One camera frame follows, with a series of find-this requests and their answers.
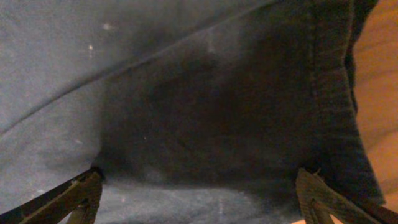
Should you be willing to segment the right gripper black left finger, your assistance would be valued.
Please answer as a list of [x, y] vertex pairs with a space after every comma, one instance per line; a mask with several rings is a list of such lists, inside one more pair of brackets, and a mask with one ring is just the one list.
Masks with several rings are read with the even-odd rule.
[[93, 224], [103, 190], [103, 176], [92, 168], [1, 215], [1, 223]]

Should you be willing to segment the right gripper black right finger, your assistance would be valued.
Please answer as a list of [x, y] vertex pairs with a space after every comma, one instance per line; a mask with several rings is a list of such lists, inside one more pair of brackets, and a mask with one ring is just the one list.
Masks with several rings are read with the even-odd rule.
[[345, 196], [328, 186], [316, 173], [300, 169], [295, 181], [300, 210], [306, 223], [397, 224], [397, 213], [369, 200]]

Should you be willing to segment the navy blue shorts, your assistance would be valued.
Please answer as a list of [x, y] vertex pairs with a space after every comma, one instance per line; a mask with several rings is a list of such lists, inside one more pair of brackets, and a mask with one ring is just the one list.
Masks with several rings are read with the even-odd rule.
[[97, 167], [97, 223], [290, 223], [301, 168], [384, 203], [353, 47], [374, 1], [1, 1], [1, 211]]

